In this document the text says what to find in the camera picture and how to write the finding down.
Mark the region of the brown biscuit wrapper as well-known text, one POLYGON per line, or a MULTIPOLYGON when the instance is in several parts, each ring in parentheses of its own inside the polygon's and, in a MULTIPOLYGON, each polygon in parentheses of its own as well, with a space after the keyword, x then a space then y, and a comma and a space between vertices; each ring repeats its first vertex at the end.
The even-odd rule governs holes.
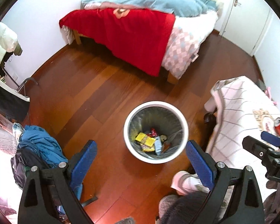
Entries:
POLYGON ((162 145, 162 152, 165 152, 167 149, 170 148, 171 143, 165 141, 162 145))

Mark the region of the yellow snack packet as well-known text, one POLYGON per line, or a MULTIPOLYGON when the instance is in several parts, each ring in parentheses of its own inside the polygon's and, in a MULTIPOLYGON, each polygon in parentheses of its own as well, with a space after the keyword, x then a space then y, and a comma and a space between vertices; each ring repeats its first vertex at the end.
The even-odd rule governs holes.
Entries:
POLYGON ((153 137, 148 136, 145 133, 139 133, 136 138, 135 141, 137 143, 139 143, 141 150, 143 152, 153 152, 155 151, 155 142, 156 139, 153 137))

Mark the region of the red wrapper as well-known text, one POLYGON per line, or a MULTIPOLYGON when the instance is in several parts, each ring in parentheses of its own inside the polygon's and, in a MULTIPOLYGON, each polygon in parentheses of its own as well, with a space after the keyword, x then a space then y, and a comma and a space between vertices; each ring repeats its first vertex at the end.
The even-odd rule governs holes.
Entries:
POLYGON ((151 138, 155 138, 155 137, 157 137, 158 136, 158 133, 157 133, 157 131, 154 129, 154 128, 151 128, 150 129, 150 132, 147 134, 149 137, 151 137, 151 138))

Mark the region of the white round trash bin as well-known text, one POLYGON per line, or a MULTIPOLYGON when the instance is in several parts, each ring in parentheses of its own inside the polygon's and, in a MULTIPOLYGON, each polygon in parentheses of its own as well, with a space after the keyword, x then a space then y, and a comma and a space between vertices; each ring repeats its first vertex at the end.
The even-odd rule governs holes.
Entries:
POLYGON ((151 101, 133 109, 125 120, 123 137, 129 152, 150 164, 167 163, 186 147, 187 121, 173 105, 151 101))

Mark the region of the white patterned bed quilt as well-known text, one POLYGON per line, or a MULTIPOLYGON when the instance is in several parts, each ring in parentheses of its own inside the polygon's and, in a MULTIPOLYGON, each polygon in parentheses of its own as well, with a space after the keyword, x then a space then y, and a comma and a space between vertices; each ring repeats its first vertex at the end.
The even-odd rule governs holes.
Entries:
POLYGON ((273 189, 268 189, 266 168, 261 160, 243 149, 246 136, 261 140, 261 132, 275 134, 274 120, 280 110, 266 94, 249 78, 240 76, 219 80, 210 90, 211 98, 205 103, 208 112, 217 112, 217 124, 208 142, 206 152, 229 168, 253 168, 262 199, 273 189))

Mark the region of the pink plush toy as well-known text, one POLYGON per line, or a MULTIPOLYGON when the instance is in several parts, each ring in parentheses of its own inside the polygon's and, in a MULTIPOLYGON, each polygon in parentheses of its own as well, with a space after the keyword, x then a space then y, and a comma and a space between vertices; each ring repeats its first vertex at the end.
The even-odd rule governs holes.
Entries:
POLYGON ((265 93, 266 96, 270 99, 270 101, 272 101, 273 104, 274 104, 275 106, 277 106, 277 102, 274 101, 273 98, 272 98, 272 92, 271 92, 271 88, 270 88, 269 86, 265 89, 264 93, 265 93))

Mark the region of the blue clothes pile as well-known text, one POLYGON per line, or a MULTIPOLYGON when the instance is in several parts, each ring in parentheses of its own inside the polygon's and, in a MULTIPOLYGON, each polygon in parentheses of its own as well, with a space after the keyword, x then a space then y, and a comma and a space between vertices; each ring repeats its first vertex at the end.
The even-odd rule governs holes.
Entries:
POLYGON ((37 166, 39 169, 54 168, 61 162, 68 162, 57 140, 43 128, 36 125, 21 126, 14 123, 13 136, 18 144, 15 156, 11 158, 11 169, 15 183, 22 189, 28 171, 37 166))

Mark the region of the white slipper foot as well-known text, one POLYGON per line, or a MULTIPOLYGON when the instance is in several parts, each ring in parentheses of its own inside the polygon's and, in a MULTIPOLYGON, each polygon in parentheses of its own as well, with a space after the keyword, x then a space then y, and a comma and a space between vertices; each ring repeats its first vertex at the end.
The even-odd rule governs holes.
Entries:
POLYGON ((209 188, 202 185, 198 175, 189 174, 187 171, 179 171, 173 176, 171 188, 182 196, 193 192, 209 193, 209 188))

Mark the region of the white closet door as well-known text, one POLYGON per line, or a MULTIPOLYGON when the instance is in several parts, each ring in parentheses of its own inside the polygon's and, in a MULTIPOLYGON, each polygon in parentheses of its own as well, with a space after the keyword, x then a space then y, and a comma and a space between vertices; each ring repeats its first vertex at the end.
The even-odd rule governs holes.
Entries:
POLYGON ((233 0, 220 35, 253 56, 272 15, 272 9, 265 0, 233 0))

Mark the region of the wooden bed with mattress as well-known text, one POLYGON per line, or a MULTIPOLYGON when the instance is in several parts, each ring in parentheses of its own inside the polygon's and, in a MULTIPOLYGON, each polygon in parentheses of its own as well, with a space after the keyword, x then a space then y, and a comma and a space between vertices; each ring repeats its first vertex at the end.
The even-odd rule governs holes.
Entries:
MULTIPOLYGON (((127 15, 128 10, 131 10, 114 9, 118 18, 127 15)), ((161 65, 161 68, 166 69, 172 77, 171 83, 179 80, 189 65, 196 60, 200 45, 213 31, 217 19, 218 11, 207 11, 197 17, 175 16, 175 22, 161 65)), ((61 29, 65 32, 68 43, 72 43, 73 40, 78 41, 81 36, 86 37, 69 28, 61 29)))

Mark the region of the red blanket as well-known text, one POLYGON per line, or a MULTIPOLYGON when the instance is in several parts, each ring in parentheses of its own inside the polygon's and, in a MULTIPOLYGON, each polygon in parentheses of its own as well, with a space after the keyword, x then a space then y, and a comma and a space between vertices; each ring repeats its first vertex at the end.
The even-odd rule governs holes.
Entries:
POLYGON ((131 9, 118 18, 115 9, 74 10, 60 21, 69 28, 150 76, 158 76, 175 16, 149 9, 131 9))

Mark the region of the white puffy jacket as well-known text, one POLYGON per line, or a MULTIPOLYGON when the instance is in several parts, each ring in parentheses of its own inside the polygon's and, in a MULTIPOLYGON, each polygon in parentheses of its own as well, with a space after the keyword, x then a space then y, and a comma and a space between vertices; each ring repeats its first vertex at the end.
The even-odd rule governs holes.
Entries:
POLYGON ((0 22, 0 64, 6 53, 20 56, 23 50, 18 41, 18 35, 6 24, 0 22))

